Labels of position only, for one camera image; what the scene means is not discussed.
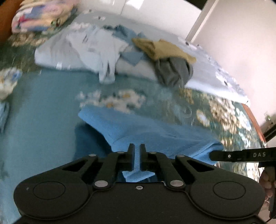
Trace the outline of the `person's right hand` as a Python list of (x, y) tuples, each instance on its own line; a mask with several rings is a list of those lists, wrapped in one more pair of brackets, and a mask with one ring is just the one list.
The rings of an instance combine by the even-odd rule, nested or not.
[(269, 199), (273, 196), (272, 183), (269, 181), (269, 175), (264, 170), (259, 178), (259, 184), (263, 187), (266, 196), (264, 205), (269, 205)]

